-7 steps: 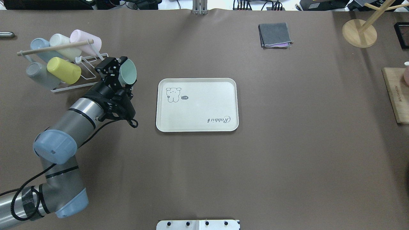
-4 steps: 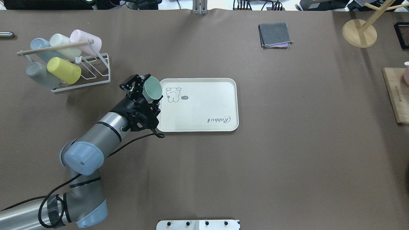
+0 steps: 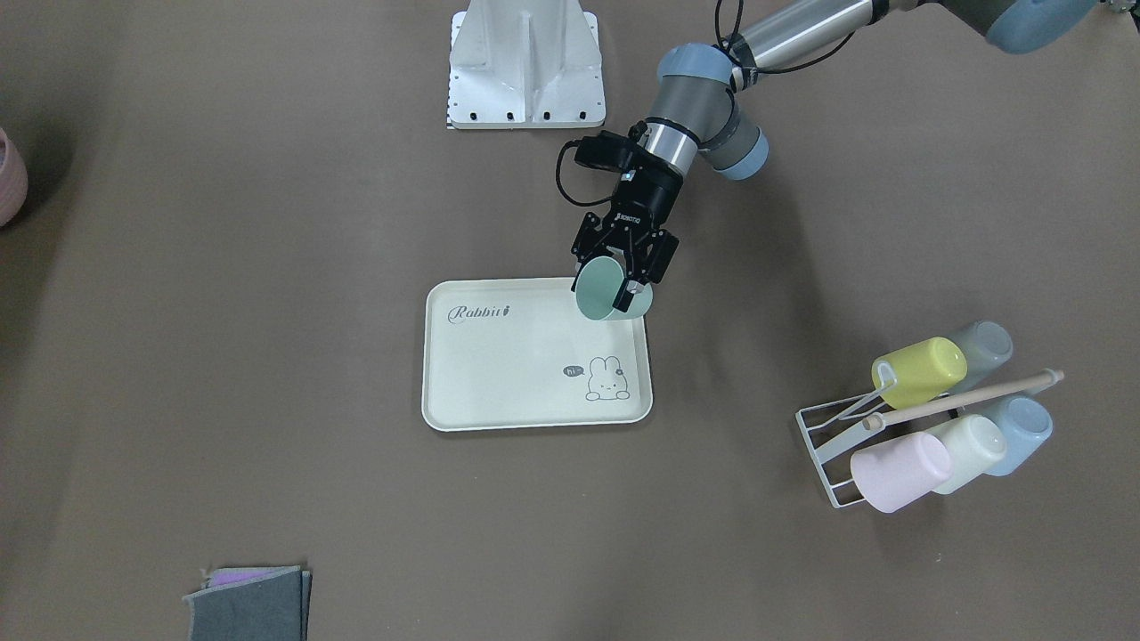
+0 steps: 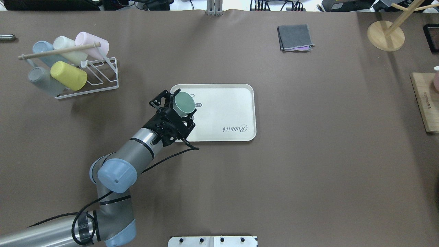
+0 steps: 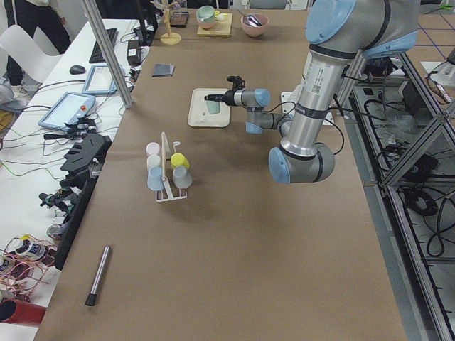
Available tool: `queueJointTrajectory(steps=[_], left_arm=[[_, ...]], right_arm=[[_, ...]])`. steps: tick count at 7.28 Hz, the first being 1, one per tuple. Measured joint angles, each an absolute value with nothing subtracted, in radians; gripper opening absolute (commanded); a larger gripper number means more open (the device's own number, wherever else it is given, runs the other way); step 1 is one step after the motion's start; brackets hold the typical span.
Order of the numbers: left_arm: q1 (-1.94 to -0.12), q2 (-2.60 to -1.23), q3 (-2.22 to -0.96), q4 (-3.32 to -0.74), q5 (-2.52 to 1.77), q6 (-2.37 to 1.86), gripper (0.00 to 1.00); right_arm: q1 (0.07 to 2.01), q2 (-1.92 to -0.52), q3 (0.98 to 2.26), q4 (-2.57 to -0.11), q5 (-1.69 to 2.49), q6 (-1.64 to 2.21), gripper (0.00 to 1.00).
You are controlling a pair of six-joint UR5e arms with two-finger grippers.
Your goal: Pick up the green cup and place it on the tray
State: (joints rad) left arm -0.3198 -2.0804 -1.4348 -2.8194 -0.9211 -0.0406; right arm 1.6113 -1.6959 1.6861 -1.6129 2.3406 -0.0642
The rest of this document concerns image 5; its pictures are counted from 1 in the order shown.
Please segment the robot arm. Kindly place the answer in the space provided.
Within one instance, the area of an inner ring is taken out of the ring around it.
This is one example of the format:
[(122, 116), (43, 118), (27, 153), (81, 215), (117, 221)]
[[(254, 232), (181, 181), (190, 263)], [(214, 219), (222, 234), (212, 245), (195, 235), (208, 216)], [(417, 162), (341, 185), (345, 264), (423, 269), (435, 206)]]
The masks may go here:
[(248, 129), (278, 129), (280, 145), (270, 150), (268, 165), (278, 183), (325, 180), (333, 172), (332, 151), (317, 140), (346, 65), (361, 51), (367, 59), (394, 56), (417, 41), (419, 1), (316, 1), (306, 21), (308, 69), (294, 115), (266, 114), (270, 94), (247, 90), (231, 76), (233, 89), (205, 96), (207, 102), (245, 107)]

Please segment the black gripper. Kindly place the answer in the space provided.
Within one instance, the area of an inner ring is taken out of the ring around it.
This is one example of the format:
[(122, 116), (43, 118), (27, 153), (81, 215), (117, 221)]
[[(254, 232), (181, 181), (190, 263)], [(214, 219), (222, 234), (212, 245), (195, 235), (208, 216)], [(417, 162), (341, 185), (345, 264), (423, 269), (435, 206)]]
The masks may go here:
[(227, 91), (225, 94), (208, 94), (204, 96), (205, 101), (216, 101), (223, 102), (225, 104), (234, 104), (235, 93), (233, 91)]

